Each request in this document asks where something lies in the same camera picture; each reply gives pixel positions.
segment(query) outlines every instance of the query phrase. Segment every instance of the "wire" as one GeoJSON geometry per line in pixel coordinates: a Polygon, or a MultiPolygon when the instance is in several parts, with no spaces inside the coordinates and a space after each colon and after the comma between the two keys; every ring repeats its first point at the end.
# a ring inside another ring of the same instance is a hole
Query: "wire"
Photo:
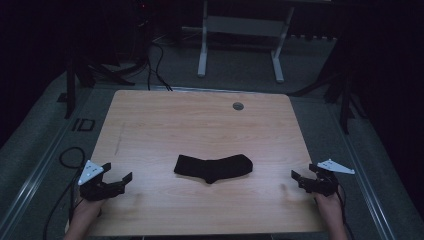
{"type": "Polygon", "coordinates": [[[350,228],[349,224],[346,221],[346,212],[345,212],[346,199],[347,199],[347,197],[346,197],[346,191],[344,190],[344,188],[343,188],[343,186],[341,184],[339,184],[339,186],[343,190],[343,195],[344,195],[344,199],[343,199],[342,196],[340,195],[340,192],[338,190],[336,191],[337,197],[339,198],[340,203],[341,203],[343,223],[346,226],[347,231],[349,232],[350,238],[352,240],[355,240],[355,235],[353,235],[353,231],[352,231],[352,229],[350,228]]]}
{"type": "Polygon", "coordinates": [[[69,222],[71,222],[72,220],[72,214],[73,211],[75,209],[75,207],[77,207],[82,200],[77,203],[77,205],[74,207],[73,201],[74,201],[74,186],[75,186],[75,182],[78,178],[78,176],[81,175],[82,169],[84,168],[84,163],[85,163],[85,152],[82,148],[80,147],[70,147],[68,149],[66,149],[65,151],[63,151],[60,156],[59,156],[59,162],[62,166],[64,166],[65,168],[69,168],[69,169],[76,169],[76,172],[74,174],[74,176],[72,177],[72,180],[68,183],[68,185],[65,187],[65,189],[63,190],[63,192],[60,194],[59,199],[56,201],[56,203],[54,204],[52,210],[50,211],[46,222],[44,223],[44,229],[43,229],[43,239],[47,240],[47,232],[48,232],[48,227],[49,227],[49,223],[50,220],[53,216],[53,213],[55,212],[55,210],[57,209],[58,205],[60,204],[60,202],[62,201],[62,199],[65,197],[66,193],[68,192],[68,190],[70,190],[70,207],[69,207],[69,222]],[[69,165],[67,163],[65,163],[65,161],[63,160],[63,156],[68,153],[71,150],[78,150],[81,153],[81,162],[78,166],[73,166],[73,165],[69,165]]]}
{"type": "Polygon", "coordinates": [[[135,45],[136,45],[135,43],[137,42],[137,27],[136,27],[136,25],[133,26],[133,36],[134,36],[133,47],[132,47],[132,50],[131,50],[131,55],[130,55],[129,60],[132,59],[132,57],[134,56],[134,52],[135,52],[135,45]]]}
{"type": "Polygon", "coordinates": [[[152,45],[159,48],[160,51],[161,51],[161,54],[160,54],[158,63],[156,64],[155,70],[152,69],[152,64],[150,62],[150,58],[149,57],[147,58],[147,65],[149,66],[149,75],[147,76],[147,89],[150,91],[150,78],[151,78],[151,74],[154,73],[156,75],[157,79],[159,80],[159,82],[161,82],[162,85],[164,85],[168,91],[173,91],[172,87],[168,83],[165,82],[165,80],[162,78],[162,76],[159,75],[159,65],[160,65],[160,63],[162,62],[162,59],[163,59],[163,48],[157,43],[152,42],[152,45]]]}
{"type": "Polygon", "coordinates": [[[166,37],[167,35],[168,35],[168,34],[163,34],[162,36],[160,36],[160,37],[157,37],[157,38],[153,39],[153,40],[152,40],[152,42],[156,42],[156,41],[158,41],[158,40],[160,40],[160,39],[162,39],[162,38],[166,37]]]}
{"type": "Polygon", "coordinates": [[[132,75],[125,76],[125,79],[130,79],[134,76],[137,76],[138,74],[142,73],[146,69],[146,67],[147,67],[147,61],[144,63],[144,66],[142,67],[142,69],[138,70],[137,72],[135,72],[132,75]]]}
{"type": "Polygon", "coordinates": [[[77,208],[78,207],[78,205],[80,205],[80,203],[82,203],[82,201],[84,201],[84,198],[82,198],[77,204],[75,204],[75,207],[74,207],[74,209],[75,208],[77,208]]]}

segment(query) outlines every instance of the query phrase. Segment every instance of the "dark background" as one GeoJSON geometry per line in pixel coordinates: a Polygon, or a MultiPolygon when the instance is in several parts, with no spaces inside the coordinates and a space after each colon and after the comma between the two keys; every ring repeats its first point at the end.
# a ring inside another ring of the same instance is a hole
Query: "dark background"
{"type": "MultiPolygon", "coordinates": [[[[149,11],[156,16],[157,27],[175,38],[181,25],[201,25],[202,1],[151,2],[149,11]]],[[[211,10],[231,7],[228,1],[215,2],[211,10]]],[[[0,146],[48,84],[65,71],[70,46],[102,63],[117,64],[128,53],[123,47],[125,32],[140,21],[128,9],[133,3],[117,8],[111,7],[116,1],[1,1],[0,146]],[[113,14],[111,9],[122,14],[113,14]],[[113,27],[117,21],[128,22],[130,27],[118,33],[113,27]]],[[[424,201],[419,197],[424,190],[423,6],[414,1],[375,1],[367,8],[296,4],[299,7],[289,30],[292,36],[339,38],[328,69],[337,71],[345,59],[356,56],[359,72],[354,91],[424,216],[424,201]]],[[[264,14],[247,3],[242,9],[240,15],[264,14]]],[[[279,16],[272,11],[266,14],[279,16]]]]}

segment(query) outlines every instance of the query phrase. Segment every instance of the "wrist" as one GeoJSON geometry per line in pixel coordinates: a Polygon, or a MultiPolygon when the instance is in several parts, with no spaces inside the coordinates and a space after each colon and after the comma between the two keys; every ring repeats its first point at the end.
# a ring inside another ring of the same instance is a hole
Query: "wrist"
{"type": "Polygon", "coordinates": [[[330,240],[347,240],[346,230],[344,225],[333,225],[328,227],[330,240]]]}

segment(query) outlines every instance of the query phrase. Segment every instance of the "wooden table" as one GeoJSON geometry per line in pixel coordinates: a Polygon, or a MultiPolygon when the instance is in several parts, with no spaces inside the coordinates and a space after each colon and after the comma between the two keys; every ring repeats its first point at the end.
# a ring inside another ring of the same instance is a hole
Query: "wooden table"
{"type": "Polygon", "coordinates": [[[285,95],[118,91],[92,161],[112,163],[105,182],[133,172],[91,235],[206,235],[322,231],[316,205],[290,171],[314,177],[285,95]],[[235,110],[240,102],[243,110],[235,110]],[[206,184],[173,172],[179,154],[244,154],[253,171],[206,184]]]}

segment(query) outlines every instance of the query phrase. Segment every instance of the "metal stand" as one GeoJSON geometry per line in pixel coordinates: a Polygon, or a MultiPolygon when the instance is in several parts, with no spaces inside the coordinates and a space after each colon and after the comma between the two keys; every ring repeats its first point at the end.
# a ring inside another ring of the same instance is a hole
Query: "metal stand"
{"type": "Polygon", "coordinates": [[[221,16],[208,16],[208,1],[203,1],[203,26],[202,26],[202,48],[200,50],[199,68],[197,75],[204,77],[206,75],[206,63],[208,57],[207,34],[208,32],[222,32],[241,35],[255,35],[278,37],[277,47],[271,51],[272,64],[274,66],[276,81],[284,82],[283,72],[281,70],[280,53],[287,31],[293,16],[294,7],[288,11],[285,21],[270,21],[258,19],[232,18],[221,16]]]}
{"type": "Polygon", "coordinates": [[[67,93],[66,93],[66,103],[67,110],[65,119],[69,119],[75,109],[75,75],[78,76],[78,79],[82,86],[84,87],[94,87],[95,80],[91,75],[90,68],[95,69],[97,72],[103,74],[108,79],[127,86],[134,86],[135,83],[128,82],[121,77],[119,77],[114,72],[105,68],[99,63],[94,62],[93,60],[87,57],[81,57],[75,54],[70,54],[69,59],[66,63],[66,71],[67,71],[67,93]]]}
{"type": "Polygon", "coordinates": [[[330,77],[327,77],[323,80],[318,80],[315,83],[302,88],[296,92],[287,93],[287,96],[300,97],[305,95],[306,93],[311,92],[325,84],[330,84],[327,92],[324,94],[324,99],[326,103],[335,103],[339,98],[340,94],[342,95],[342,103],[340,110],[340,125],[345,132],[345,134],[349,134],[347,127],[347,120],[349,118],[349,102],[350,102],[350,94],[351,94],[351,85],[352,80],[355,74],[355,70],[351,67],[344,70],[343,72],[334,73],[330,77]]]}

